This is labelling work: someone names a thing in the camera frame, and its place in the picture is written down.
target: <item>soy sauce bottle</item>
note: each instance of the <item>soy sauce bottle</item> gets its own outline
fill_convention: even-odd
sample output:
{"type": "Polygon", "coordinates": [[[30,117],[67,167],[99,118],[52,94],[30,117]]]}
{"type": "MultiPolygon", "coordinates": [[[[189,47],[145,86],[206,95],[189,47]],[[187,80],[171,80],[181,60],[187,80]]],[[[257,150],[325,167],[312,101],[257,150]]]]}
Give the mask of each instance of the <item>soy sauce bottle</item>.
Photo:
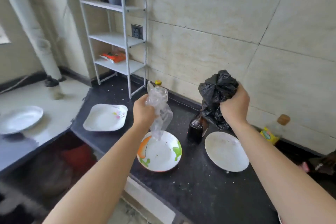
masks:
{"type": "Polygon", "coordinates": [[[193,143],[200,143],[202,137],[207,132],[209,124],[206,119],[202,117],[201,112],[190,121],[187,139],[193,143]]]}

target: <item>brown cap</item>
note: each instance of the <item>brown cap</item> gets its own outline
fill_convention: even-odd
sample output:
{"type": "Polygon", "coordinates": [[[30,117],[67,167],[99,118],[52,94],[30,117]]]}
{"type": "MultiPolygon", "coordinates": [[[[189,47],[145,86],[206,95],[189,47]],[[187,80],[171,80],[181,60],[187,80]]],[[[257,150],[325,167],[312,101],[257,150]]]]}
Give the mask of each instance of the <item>brown cap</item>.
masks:
{"type": "Polygon", "coordinates": [[[289,117],[288,115],[282,114],[280,115],[280,117],[278,118],[277,122],[279,124],[281,124],[282,126],[285,126],[288,124],[288,122],[291,120],[291,117],[289,117]]]}

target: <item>person's left hand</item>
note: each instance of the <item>person's left hand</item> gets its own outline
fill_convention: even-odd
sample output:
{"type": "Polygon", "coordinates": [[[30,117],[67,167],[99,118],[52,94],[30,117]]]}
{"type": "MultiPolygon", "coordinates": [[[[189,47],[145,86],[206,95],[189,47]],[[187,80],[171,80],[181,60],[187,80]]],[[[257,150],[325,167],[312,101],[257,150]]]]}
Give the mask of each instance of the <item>person's left hand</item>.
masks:
{"type": "Polygon", "coordinates": [[[147,129],[153,124],[156,118],[154,107],[151,105],[145,105],[145,101],[148,94],[143,95],[137,101],[134,102],[133,106],[133,125],[145,126],[147,129]]]}

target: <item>electrical outlet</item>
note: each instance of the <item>electrical outlet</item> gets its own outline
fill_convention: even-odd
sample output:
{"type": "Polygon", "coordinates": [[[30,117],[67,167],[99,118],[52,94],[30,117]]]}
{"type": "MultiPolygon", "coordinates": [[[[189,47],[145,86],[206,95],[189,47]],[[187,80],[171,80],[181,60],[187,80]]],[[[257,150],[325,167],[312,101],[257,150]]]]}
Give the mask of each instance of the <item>electrical outlet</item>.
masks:
{"type": "Polygon", "coordinates": [[[143,39],[142,26],[134,24],[131,24],[131,26],[132,26],[132,36],[135,38],[143,39]]]}

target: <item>orange package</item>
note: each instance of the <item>orange package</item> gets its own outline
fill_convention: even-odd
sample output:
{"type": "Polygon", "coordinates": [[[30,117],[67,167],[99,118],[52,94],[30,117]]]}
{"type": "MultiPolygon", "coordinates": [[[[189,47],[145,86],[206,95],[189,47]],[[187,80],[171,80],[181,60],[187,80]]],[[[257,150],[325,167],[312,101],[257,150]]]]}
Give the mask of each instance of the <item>orange package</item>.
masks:
{"type": "Polygon", "coordinates": [[[126,55],[123,52],[117,52],[117,53],[108,52],[103,53],[102,56],[107,57],[109,60],[112,61],[112,63],[118,63],[126,59],[126,55]]]}

